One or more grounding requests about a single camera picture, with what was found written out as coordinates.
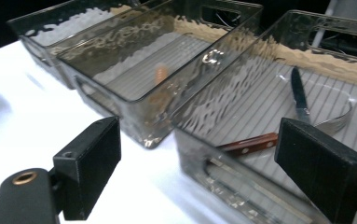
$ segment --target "transparent plastic bin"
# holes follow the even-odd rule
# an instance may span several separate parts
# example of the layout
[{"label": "transparent plastic bin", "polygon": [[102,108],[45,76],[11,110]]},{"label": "transparent plastic bin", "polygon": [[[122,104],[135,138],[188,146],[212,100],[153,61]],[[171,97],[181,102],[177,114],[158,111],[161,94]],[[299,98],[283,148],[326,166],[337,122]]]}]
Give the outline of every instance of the transparent plastic bin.
[{"label": "transparent plastic bin", "polygon": [[357,151],[353,40],[357,21],[286,13],[173,113],[182,170],[254,223],[328,223],[274,161],[275,147],[233,155],[220,146],[277,133],[281,118],[296,119],[290,74],[297,66],[313,124],[352,105],[351,119],[333,137]]},{"label": "transparent plastic bin", "polygon": [[72,0],[7,23],[35,62],[73,89],[72,80],[62,70],[57,54],[163,2],[152,0],[140,5],[136,0]]},{"label": "transparent plastic bin", "polygon": [[[213,49],[233,41],[254,41],[261,9],[234,1],[167,1],[67,50],[59,59],[76,78],[84,102],[105,116],[120,116],[128,136],[154,148],[171,132],[169,115],[174,108],[212,78],[212,60],[220,53]],[[235,29],[201,17],[222,10],[237,15]],[[251,38],[244,40],[241,32],[251,33]],[[188,63],[203,58],[210,65],[199,69],[210,70],[208,76],[185,72]]]}]

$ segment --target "drawer organizer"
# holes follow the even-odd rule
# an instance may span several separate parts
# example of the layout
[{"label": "drawer organizer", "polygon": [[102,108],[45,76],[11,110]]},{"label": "drawer organizer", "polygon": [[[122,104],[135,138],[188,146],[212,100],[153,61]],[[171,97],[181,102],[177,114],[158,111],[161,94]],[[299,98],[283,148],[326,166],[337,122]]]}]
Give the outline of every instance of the drawer organizer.
[{"label": "drawer organizer", "polygon": [[35,62],[73,89],[56,56],[163,3],[135,0],[72,0],[8,22]]},{"label": "drawer organizer", "polygon": [[286,13],[174,112],[182,170],[254,223],[328,223],[274,161],[274,147],[233,155],[219,146],[277,133],[281,118],[296,118],[290,85],[296,66],[313,124],[351,109],[351,119],[333,137],[357,151],[353,40],[357,47],[357,21]]},{"label": "drawer organizer", "polygon": [[[128,136],[154,148],[171,132],[174,108],[212,78],[213,60],[221,53],[213,50],[254,41],[261,10],[234,1],[166,1],[58,58],[88,105],[105,116],[120,116]],[[236,28],[203,18],[218,13],[236,15]],[[207,77],[185,72],[188,63],[201,60],[208,62]]]}]

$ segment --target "white table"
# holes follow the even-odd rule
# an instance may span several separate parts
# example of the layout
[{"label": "white table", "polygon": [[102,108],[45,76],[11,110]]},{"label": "white table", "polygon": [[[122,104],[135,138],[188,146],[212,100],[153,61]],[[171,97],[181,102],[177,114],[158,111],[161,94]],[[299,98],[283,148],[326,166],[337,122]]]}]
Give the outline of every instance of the white table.
[{"label": "white table", "polygon": [[[24,169],[49,170],[52,157],[101,118],[37,66],[20,42],[0,49],[0,184]],[[80,223],[247,222],[182,173],[173,134],[154,150],[124,133],[121,142],[121,162]],[[62,214],[60,220],[66,222]]]}]

